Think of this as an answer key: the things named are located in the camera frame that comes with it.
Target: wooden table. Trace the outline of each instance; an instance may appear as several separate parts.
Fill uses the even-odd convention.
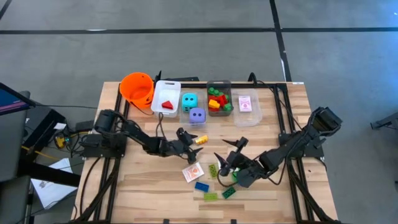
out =
[[[118,82],[104,83],[97,114],[103,109],[113,110],[118,84]],[[301,126],[305,126],[311,113],[305,86],[293,83],[287,83],[287,86],[294,117]],[[278,147],[277,136],[280,134],[280,129],[274,95],[266,88],[256,90],[263,113],[262,121],[257,126],[238,128],[233,123],[233,115],[222,118],[207,116],[205,129],[186,129],[198,136],[204,134],[209,136],[209,141],[203,145],[204,149],[197,157],[205,171],[205,175],[198,180],[209,184],[210,192],[217,192],[218,201],[205,202],[203,192],[194,190],[195,181],[187,183],[182,175],[182,169],[188,166],[185,160],[177,156],[168,158],[150,156],[142,150],[138,143],[129,140],[126,155],[121,160],[112,223],[162,223],[164,218],[170,219],[171,223],[229,223],[231,219],[237,219],[238,223],[295,223],[287,174],[284,175],[279,186],[275,186],[268,180],[260,179],[248,189],[237,186],[237,192],[229,199],[224,200],[221,195],[224,188],[217,180],[212,179],[208,172],[208,166],[217,162],[214,152],[226,158],[230,151],[236,149],[224,143],[222,139],[235,141],[241,136],[248,138],[249,143],[242,153],[250,158],[256,157],[265,150]],[[285,126],[289,127],[284,108],[283,111]],[[128,119],[137,122],[148,135],[155,135],[158,122],[155,116],[144,115],[131,106]],[[181,124],[178,117],[165,118],[163,127],[168,139],[176,139],[175,132],[177,128],[181,127]],[[85,162],[76,197],[78,208],[81,188],[94,160],[95,158],[91,158]],[[97,163],[89,176],[83,209],[97,194],[103,161],[104,159],[101,159]],[[337,219],[325,167],[312,158],[304,158],[303,163],[310,193],[326,214]],[[281,168],[282,166],[272,176],[274,180],[279,179]],[[232,182],[230,176],[222,178],[222,180],[226,183]],[[299,197],[303,219],[307,219],[300,193]],[[108,194],[105,195],[102,204],[102,218],[105,217],[107,201]]]

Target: plastic bin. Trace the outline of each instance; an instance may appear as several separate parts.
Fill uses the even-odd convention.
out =
[[[154,99],[152,100],[151,110],[156,116],[160,112],[165,117],[175,118],[178,114],[178,104],[180,101],[181,83],[173,81],[159,80],[156,83]],[[173,109],[169,110],[162,107],[162,103],[170,101]]]
[[[250,96],[251,112],[240,112],[239,110],[239,96]],[[232,104],[235,107],[234,123],[237,127],[255,126],[262,120],[262,112],[259,103],[259,96],[256,90],[253,89],[233,89],[232,90]]]
[[[231,94],[231,82],[227,80],[221,80],[221,81],[208,81],[207,82],[207,102],[206,102],[206,107],[208,108],[208,102],[209,102],[209,89],[214,88],[225,95],[228,95],[228,102],[231,102],[232,99],[232,94]],[[230,111],[224,111],[223,109],[220,109],[219,111],[210,111],[208,109],[208,114],[210,116],[229,116],[232,111],[234,110],[234,106],[231,103],[232,109]]]
[[[181,91],[180,94],[180,104],[182,103],[182,96],[186,93],[194,93],[196,94],[196,96],[198,97],[198,106],[199,108],[203,108],[205,110],[206,113],[207,109],[206,109],[206,94],[204,91]],[[182,106],[180,105],[180,123],[183,124],[183,126],[186,127],[204,127],[204,125],[206,124],[206,121],[204,123],[195,123],[195,124],[191,124],[189,122],[189,112],[185,112],[184,109],[182,108]]]

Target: yellow lego brick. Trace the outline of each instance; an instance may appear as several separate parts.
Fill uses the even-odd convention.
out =
[[[195,140],[196,144],[203,144],[205,142],[207,142],[209,140],[209,138],[206,136],[202,136],[198,139]]]
[[[218,109],[218,108],[220,108],[220,104],[217,103],[217,101],[215,101],[215,100],[210,100],[209,101],[209,107],[213,108],[213,109]]]

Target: monitor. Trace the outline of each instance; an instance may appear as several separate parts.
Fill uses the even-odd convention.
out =
[[[3,83],[0,83],[0,115],[35,107],[34,101],[22,96]]]

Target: orange bucket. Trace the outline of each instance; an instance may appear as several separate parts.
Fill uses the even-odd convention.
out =
[[[138,108],[148,108],[154,97],[154,82],[142,72],[134,72],[123,78],[120,94]]]

